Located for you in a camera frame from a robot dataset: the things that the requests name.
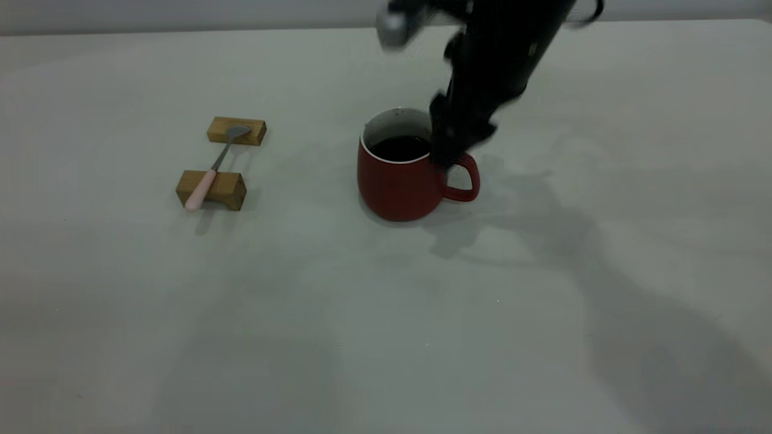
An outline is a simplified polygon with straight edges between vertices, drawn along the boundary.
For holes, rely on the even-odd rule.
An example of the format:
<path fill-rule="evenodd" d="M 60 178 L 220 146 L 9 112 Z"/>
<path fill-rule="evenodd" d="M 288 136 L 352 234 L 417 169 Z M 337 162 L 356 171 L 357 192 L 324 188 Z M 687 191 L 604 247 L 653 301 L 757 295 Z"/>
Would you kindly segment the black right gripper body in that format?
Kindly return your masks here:
<path fill-rule="evenodd" d="M 463 32 L 447 47 L 455 115 L 499 109 L 525 91 L 565 19 L 563 1 L 472 1 Z"/>

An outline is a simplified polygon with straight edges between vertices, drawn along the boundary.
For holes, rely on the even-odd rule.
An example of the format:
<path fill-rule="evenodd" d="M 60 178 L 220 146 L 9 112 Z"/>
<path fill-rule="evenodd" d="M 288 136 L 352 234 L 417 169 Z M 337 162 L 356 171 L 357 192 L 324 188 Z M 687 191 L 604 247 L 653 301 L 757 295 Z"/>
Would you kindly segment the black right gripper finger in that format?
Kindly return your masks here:
<path fill-rule="evenodd" d="M 492 122 L 496 108 L 469 108 L 465 113 L 465 149 L 490 140 L 498 126 Z"/>
<path fill-rule="evenodd" d="M 458 128 L 451 102 L 446 94 L 437 93 L 429 106 L 432 121 L 430 158 L 434 165 L 452 167 L 467 150 L 467 137 Z"/>

